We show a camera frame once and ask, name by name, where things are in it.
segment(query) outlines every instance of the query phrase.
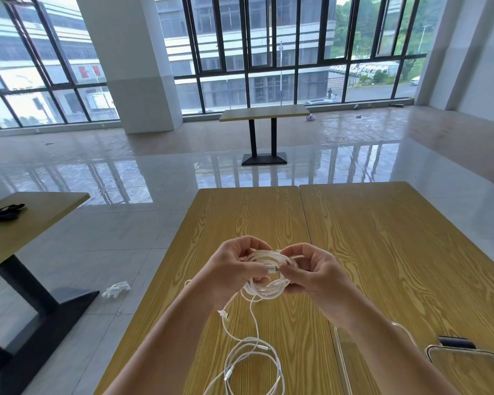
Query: trash on floor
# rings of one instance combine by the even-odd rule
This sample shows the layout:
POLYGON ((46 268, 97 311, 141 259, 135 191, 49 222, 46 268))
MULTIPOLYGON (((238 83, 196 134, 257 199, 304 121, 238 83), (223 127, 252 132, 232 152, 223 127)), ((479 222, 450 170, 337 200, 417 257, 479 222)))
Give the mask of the trash on floor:
POLYGON ((114 284, 111 287, 107 288, 106 291, 103 292, 103 297, 117 298, 117 296, 119 296, 119 292, 123 290, 130 291, 130 285, 127 281, 121 281, 120 283, 114 284))

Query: white cable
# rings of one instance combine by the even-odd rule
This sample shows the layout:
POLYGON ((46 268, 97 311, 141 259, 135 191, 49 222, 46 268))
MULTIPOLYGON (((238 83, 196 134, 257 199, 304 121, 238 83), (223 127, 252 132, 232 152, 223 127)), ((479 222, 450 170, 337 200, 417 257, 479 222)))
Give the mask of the white cable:
MULTIPOLYGON (((247 258, 245 258, 247 262, 262 262, 266 265, 269 265, 270 272, 276 272, 279 270, 280 265, 283 263, 287 263, 293 266, 296 266, 296 262, 288 258, 285 255, 281 255, 274 251, 256 251, 250 254, 247 258)), ((249 311, 251 312, 251 316, 254 319, 254 325, 256 327, 256 337, 247 337, 244 339, 239 339, 233 336, 225 326, 225 319, 228 316, 228 313, 225 311, 227 307, 231 304, 232 300, 236 297, 237 293, 232 296, 232 298, 227 302, 224 306, 223 310, 218 311, 221 315, 221 323, 223 325, 223 329, 227 333, 227 335, 237 341, 238 343, 232 348, 229 355, 225 358, 225 364, 221 373, 219 373, 209 384, 207 389, 205 390, 203 395, 207 395, 212 386, 217 382, 217 380, 223 376, 225 381, 225 394, 226 395, 234 395, 229 384, 229 379, 234 370, 234 367, 240 363, 242 360, 245 360, 250 355, 260 355, 265 356, 274 363, 277 368, 277 376, 274 382, 274 385, 270 388, 269 392, 266 395, 276 395, 278 384, 282 381, 282 395, 285 394, 285 381, 282 374, 282 365, 280 363, 280 359, 278 358, 276 349, 269 344, 268 342, 260 339, 260 332, 258 330, 258 322, 254 313, 252 311, 252 304, 255 302, 260 302, 262 299, 274 299, 282 294, 285 287, 289 284, 289 280, 286 279, 282 274, 280 274, 280 278, 272 281, 266 287, 256 284, 253 280, 250 280, 246 283, 242 290, 240 290, 241 296, 249 301, 249 311), (243 290, 248 294, 252 295, 252 298, 247 298, 243 294, 243 290)))

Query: person's left hand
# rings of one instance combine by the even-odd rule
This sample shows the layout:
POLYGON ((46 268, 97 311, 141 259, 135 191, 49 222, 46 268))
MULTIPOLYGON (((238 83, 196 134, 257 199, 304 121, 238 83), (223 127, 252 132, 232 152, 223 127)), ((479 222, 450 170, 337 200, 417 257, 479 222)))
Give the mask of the person's left hand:
POLYGON ((210 296, 214 310, 223 309, 250 279, 261 284, 269 282, 269 271, 263 263, 240 260, 255 250, 270 251, 271 247, 251 235, 223 242, 190 284, 197 285, 210 296))

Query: floor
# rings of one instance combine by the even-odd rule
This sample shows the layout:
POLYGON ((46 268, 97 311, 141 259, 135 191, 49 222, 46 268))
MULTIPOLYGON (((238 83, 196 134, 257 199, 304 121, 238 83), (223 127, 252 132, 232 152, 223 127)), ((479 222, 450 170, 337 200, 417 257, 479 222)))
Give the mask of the floor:
MULTIPOLYGON (((50 290, 132 287, 97 298, 25 394, 93 393, 199 188, 405 180, 494 260, 494 123, 483 120, 476 133, 479 121, 420 107, 281 119, 288 165, 270 167, 241 166, 249 139, 238 123, 131 138, 118 129, 0 138, 0 199, 14 191, 91 196, 20 260, 50 290)), ((268 131, 259 121, 262 147, 268 131)), ((33 315, 0 279, 0 345, 33 315)))

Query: table with black legs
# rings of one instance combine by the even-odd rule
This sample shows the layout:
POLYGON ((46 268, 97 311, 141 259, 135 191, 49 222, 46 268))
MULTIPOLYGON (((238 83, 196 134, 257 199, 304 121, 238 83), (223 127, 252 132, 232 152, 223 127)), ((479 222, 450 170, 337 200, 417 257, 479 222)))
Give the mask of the table with black legs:
POLYGON ((19 192, 0 208, 26 204, 17 220, 0 223, 0 277, 38 314, 5 348, 0 346, 0 395, 20 395, 86 311, 98 291, 48 292, 15 253, 89 198, 87 193, 19 192))
POLYGON ((242 165, 279 165, 286 164, 285 152, 277 152, 277 118, 307 116, 309 111, 303 105, 277 105, 269 107, 230 109, 220 116, 220 122, 248 120, 251 137, 251 153, 243 156, 242 165), (256 147, 255 119, 271 120, 271 153, 259 154, 256 147))

